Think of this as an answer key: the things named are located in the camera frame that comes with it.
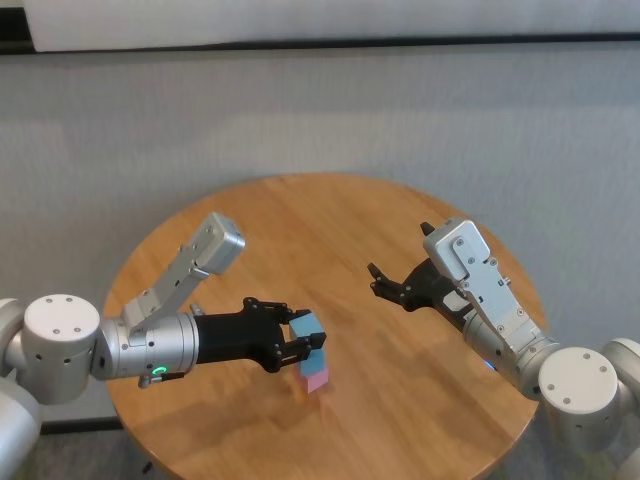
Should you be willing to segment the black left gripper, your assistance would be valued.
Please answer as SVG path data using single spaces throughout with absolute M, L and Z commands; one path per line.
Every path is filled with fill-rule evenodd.
M 236 313 L 195 315 L 198 332 L 197 364 L 252 360 L 266 372 L 308 360 L 319 351 L 325 334 L 312 333 L 285 342 L 281 325 L 306 314 L 287 303 L 245 297 Z

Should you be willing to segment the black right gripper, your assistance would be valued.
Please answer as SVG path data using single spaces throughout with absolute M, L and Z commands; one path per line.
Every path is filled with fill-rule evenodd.
M 428 222 L 420 224 L 425 236 L 435 231 Z M 426 259 L 402 281 L 389 279 L 374 263 L 367 265 L 372 277 L 370 288 L 375 296 L 402 306 L 412 312 L 431 308 L 442 315 L 457 330 L 463 330 L 465 315 L 471 304 L 460 294 L 452 281 L 441 275 L 432 261 Z

